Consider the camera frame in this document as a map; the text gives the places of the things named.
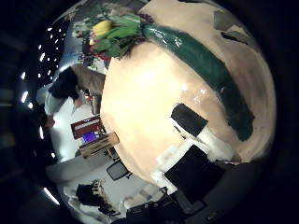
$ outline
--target man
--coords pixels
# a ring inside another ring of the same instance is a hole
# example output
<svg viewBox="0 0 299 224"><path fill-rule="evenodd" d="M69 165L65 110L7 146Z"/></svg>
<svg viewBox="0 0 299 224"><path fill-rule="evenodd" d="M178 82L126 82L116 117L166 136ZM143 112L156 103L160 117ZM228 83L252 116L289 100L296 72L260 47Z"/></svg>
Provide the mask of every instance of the man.
<svg viewBox="0 0 299 224"><path fill-rule="evenodd" d="M79 108L82 102L79 99L79 90L89 90L91 95L101 97L106 76L94 72L81 63L66 68L49 88L45 100L45 114L41 122L45 127L53 127L55 120L53 115L60 109L64 101L71 97L74 107Z"/></svg>

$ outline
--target green cloth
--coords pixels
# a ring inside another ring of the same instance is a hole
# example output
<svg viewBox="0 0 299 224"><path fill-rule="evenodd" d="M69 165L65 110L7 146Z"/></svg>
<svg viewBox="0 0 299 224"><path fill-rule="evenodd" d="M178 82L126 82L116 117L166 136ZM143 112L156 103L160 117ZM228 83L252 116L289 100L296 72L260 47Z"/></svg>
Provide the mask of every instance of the green cloth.
<svg viewBox="0 0 299 224"><path fill-rule="evenodd" d="M254 116L244 97L235 85L225 64L192 36L168 27L141 26L143 35L150 41L174 53L191 67L215 91L221 100L228 124L238 138L250 138Z"/></svg>

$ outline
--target table surface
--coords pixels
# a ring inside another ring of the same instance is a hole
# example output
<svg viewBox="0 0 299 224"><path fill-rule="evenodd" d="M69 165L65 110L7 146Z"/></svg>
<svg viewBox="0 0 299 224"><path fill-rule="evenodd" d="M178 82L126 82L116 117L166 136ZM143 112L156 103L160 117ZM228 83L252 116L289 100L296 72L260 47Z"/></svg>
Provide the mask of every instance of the table surface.
<svg viewBox="0 0 299 224"><path fill-rule="evenodd" d="M120 138L115 148L123 163L150 182L156 158L183 141L169 118L176 103L207 119L208 128L229 143L242 161L262 152L273 135L276 102L270 71L260 53L221 37L213 28L215 10L207 4L175 0L153 0L142 8L157 24L189 33L225 62L256 117L248 141L237 139L223 116L221 102L203 79L166 50L147 42L134 47L130 57L110 63L102 121L108 132Z"/></svg>

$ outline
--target black shirt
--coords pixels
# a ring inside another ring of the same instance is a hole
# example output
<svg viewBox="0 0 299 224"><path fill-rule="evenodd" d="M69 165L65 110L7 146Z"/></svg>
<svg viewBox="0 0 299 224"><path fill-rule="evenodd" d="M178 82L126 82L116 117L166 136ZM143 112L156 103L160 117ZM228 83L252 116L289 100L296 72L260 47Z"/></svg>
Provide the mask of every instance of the black shirt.
<svg viewBox="0 0 299 224"><path fill-rule="evenodd" d="M68 98L72 97L73 100L78 99L76 92L76 86L78 85L78 79L71 67L66 68L58 78L54 81L49 88L49 92L55 98Z"/></svg>

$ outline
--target computer screen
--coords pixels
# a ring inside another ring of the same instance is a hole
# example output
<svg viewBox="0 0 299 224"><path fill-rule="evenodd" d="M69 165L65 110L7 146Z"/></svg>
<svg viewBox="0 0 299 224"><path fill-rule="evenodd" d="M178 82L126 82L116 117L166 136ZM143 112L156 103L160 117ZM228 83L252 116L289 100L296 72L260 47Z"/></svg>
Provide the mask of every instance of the computer screen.
<svg viewBox="0 0 299 224"><path fill-rule="evenodd" d="M96 139L96 135L94 132L85 133L82 135L82 139L84 143L90 143Z"/></svg>

